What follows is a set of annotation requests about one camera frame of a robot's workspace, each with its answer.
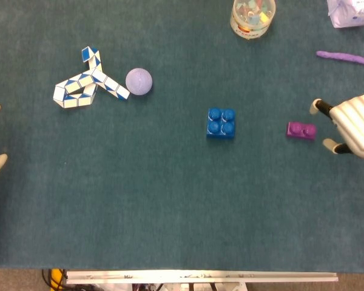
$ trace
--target purple ball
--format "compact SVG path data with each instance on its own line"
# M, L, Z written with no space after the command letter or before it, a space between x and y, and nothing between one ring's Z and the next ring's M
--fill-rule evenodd
M145 69L133 69L127 74L126 86L129 92L134 95L147 94L152 87L152 77Z

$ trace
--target green felt surface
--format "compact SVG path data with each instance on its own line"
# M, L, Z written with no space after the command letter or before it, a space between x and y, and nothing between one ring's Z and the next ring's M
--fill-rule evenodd
M0 1L0 266L364 272L364 160L311 116L364 94L364 27L333 29L326 1L280 1L256 41L230 28L232 1ZM124 84L64 110L55 84L100 50ZM236 110L233 141L206 138L209 107ZM288 121L317 125L287 139Z

